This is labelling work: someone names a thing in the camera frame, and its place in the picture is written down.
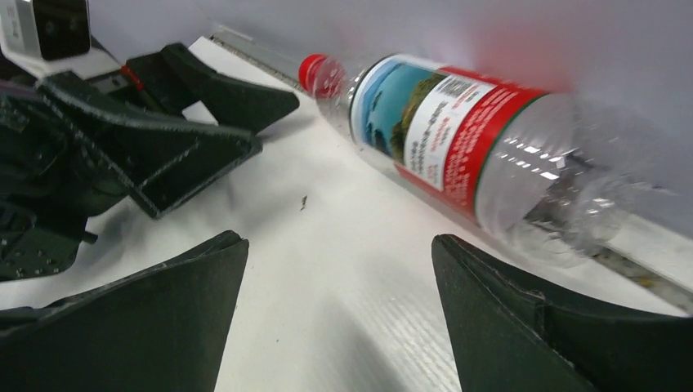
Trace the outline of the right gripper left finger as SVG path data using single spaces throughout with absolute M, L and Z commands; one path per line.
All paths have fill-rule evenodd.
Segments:
M 248 251 L 227 230 L 112 283 L 4 310 L 2 390 L 214 390 Z

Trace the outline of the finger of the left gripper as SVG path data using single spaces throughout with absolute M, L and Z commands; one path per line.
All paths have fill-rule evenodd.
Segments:
M 300 106 L 295 93 L 228 77 L 179 42 L 127 60 L 121 74 L 163 114 L 181 117 L 201 102 L 219 124 L 254 135 Z

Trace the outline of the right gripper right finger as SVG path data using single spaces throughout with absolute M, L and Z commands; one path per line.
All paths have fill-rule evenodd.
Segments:
M 616 305 L 452 234 L 431 259 L 464 391 L 689 391 L 692 320 Z

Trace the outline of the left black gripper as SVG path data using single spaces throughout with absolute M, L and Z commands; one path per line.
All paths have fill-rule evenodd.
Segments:
M 58 274 L 89 218 L 126 196 L 159 219 L 262 151 L 250 131 L 106 94 L 72 71 L 1 61 L 1 280 Z

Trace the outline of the clear bottle red blue label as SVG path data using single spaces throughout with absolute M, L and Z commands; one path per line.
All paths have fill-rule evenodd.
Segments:
M 571 94 L 406 54 L 312 54 L 297 78 L 374 167 L 525 257 L 575 265 L 628 218 L 635 185 Z

